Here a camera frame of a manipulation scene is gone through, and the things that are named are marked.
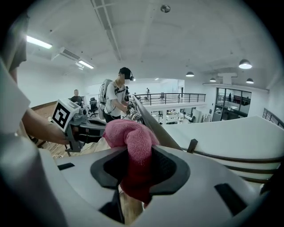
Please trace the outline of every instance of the floor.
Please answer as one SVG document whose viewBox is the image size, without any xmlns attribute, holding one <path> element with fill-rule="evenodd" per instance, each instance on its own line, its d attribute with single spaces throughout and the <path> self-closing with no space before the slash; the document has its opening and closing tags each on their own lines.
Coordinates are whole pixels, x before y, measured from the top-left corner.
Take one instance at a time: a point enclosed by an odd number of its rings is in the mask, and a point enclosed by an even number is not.
<svg viewBox="0 0 284 227">
<path fill-rule="evenodd" d="M 58 155 L 63 157 L 68 157 L 68 153 L 65 152 L 65 146 L 55 143 L 46 142 L 42 145 L 44 149 L 51 152 L 53 158 L 58 158 Z M 105 141 L 101 140 L 98 143 L 85 144 L 80 153 L 71 153 L 72 156 L 86 155 L 92 152 L 98 152 L 105 148 L 109 148 Z M 125 224 L 130 225 L 135 221 L 135 219 L 143 212 L 142 203 L 124 192 L 120 192 L 120 203 L 122 207 L 122 212 L 125 219 Z"/>
</svg>

